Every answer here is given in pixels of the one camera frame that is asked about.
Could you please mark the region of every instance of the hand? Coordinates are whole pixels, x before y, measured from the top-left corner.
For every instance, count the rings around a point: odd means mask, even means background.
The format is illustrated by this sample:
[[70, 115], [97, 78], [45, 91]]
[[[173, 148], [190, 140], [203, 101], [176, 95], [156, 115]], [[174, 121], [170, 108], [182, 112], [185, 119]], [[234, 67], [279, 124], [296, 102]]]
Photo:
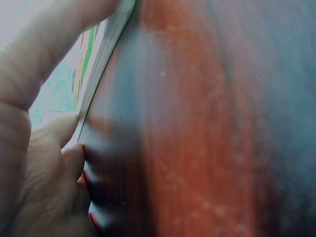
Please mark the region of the hand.
[[41, 85], [85, 29], [118, 0], [58, 0], [0, 52], [0, 236], [92, 236], [83, 149], [63, 146], [77, 125], [65, 115], [31, 132]]

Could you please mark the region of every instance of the book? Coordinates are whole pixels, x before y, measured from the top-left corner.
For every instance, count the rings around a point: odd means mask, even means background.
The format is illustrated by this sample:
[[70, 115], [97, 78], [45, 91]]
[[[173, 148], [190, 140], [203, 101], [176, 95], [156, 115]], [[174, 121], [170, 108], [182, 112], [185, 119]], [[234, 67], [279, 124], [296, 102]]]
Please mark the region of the book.
[[79, 139], [93, 95], [134, 5], [135, 0], [122, 0], [112, 16], [81, 35], [73, 89], [74, 111], [79, 124], [72, 141]]

